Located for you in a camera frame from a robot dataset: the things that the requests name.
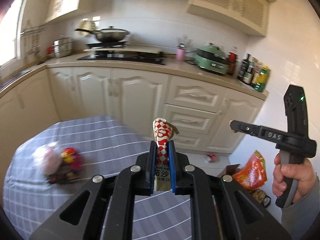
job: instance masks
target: bottle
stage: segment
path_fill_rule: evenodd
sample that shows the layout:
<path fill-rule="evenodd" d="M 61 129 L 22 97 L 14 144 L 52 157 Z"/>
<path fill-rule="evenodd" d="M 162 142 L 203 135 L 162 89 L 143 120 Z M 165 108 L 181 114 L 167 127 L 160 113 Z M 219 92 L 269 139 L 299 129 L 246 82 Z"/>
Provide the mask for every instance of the bottle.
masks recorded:
<path fill-rule="evenodd" d="M 247 84 L 247 85 L 251 84 L 251 81 L 252 81 L 252 78 L 253 78 L 253 75 L 254 75 L 254 68 L 255 68 L 255 65 L 256 65 L 256 61 L 257 60 L 255 58 L 253 58 L 250 61 L 250 64 L 249 64 L 248 68 L 245 70 L 245 72 L 243 74 L 242 82 Z"/>
<path fill-rule="evenodd" d="M 260 74 L 260 70 L 262 70 L 262 68 L 263 68 L 263 63 L 260 61 L 259 65 L 256 66 L 254 74 L 253 74 L 253 78 L 252 78 L 252 81 L 251 81 L 251 86 L 252 87 L 254 87 L 255 84 L 257 83 L 257 78 L 258 78 L 258 76 Z"/>
<path fill-rule="evenodd" d="M 233 47 L 232 51 L 228 53 L 228 72 L 227 74 L 233 76 L 236 69 L 236 61 L 237 61 L 237 47 Z"/>
<path fill-rule="evenodd" d="M 238 80 L 242 81 L 244 71 L 247 69 L 247 67 L 249 66 L 249 63 L 250 63 L 250 60 L 249 60 L 250 56 L 251 55 L 248 53 L 247 58 L 242 60 L 241 67 L 238 72 Z"/>
<path fill-rule="evenodd" d="M 263 68 L 260 70 L 260 74 L 257 78 L 257 83 L 253 87 L 254 90 L 262 93 L 267 85 L 268 79 L 270 76 L 270 69 L 268 66 L 263 66 Z"/>

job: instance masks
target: white floor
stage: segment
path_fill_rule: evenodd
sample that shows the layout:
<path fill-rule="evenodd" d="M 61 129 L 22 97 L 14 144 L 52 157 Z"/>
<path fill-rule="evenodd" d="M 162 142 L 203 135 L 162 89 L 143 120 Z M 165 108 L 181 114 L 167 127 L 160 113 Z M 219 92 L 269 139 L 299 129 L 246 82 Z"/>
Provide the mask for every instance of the white floor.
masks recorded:
<path fill-rule="evenodd" d="M 206 155 L 183 153 L 188 156 L 190 164 L 201 168 L 206 174 L 217 176 L 223 169 L 230 164 L 229 158 L 217 156 L 215 163 L 206 162 Z"/>

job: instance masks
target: silver screw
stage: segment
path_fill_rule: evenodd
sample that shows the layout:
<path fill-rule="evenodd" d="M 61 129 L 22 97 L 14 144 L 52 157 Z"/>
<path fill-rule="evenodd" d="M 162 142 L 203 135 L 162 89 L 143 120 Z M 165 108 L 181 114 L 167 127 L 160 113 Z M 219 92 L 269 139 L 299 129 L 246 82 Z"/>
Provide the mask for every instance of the silver screw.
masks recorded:
<path fill-rule="evenodd" d="M 194 171 L 196 168 L 193 165 L 186 165 L 184 167 L 185 171 Z"/>
<path fill-rule="evenodd" d="M 103 177 L 101 175 L 96 175 L 92 178 L 92 181 L 94 183 L 100 183 L 103 180 Z"/>
<path fill-rule="evenodd" d="M 132 171 L 132 172 L 138 172 L 140 170 L 141 170 L 141 167 L 139 165 L 133 165 L 130 168 L 130 171 Z"/>
<path fill-rule="evenodd" d="M 232 177 L 231 177 L 230 175 L 224 175 L 224 176 L 222 177 L 222 180 L 223 180 L 224 182 L 231 182 L 231 181 L 232 181 Z"/>

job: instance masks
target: blue gripper pad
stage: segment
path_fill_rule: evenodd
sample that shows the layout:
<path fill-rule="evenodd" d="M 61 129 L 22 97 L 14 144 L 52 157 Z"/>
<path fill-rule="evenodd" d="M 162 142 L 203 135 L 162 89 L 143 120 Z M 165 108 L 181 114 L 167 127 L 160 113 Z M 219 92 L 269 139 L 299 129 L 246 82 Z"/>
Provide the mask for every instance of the blue gripper pad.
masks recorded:
<path fill-rule="evenodd" d="M 168 161 L 169 161 L 169 169 L 170 169 L 171 189 L 173 193 L 176 193 L 176 170 L 175 170 L 175 163 L 173 158 L 174 148 L 172 147 L 173 141 L 169 141 L 168 145 L 169 145 Z"/>
<path fill-rule="evenodd" d="M 152 165 L 151 165 L 151 171 L 150 171 L 150 194 L 151 195 L 153 194 L 153 189 L 155 186 L 156 153 L 157 153 L 157 144 L 154 143 L 152 148 L 150 146 L 150 152 L 149 152 L 149 154 L 152 155 Z"/>

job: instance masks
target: green electric cooker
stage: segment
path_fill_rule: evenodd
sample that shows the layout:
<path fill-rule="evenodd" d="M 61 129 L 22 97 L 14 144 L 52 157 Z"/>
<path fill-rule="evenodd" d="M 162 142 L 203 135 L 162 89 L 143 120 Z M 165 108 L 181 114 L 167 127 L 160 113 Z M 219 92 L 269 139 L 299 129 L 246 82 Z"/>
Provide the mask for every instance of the green electric cooker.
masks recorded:
<path fill-rule="evenodd" d="M 226 54 L 212 43 L 197 48 L 194 60 L 196 65 L 210 72 L 224 75 L 228 71 Z"/>

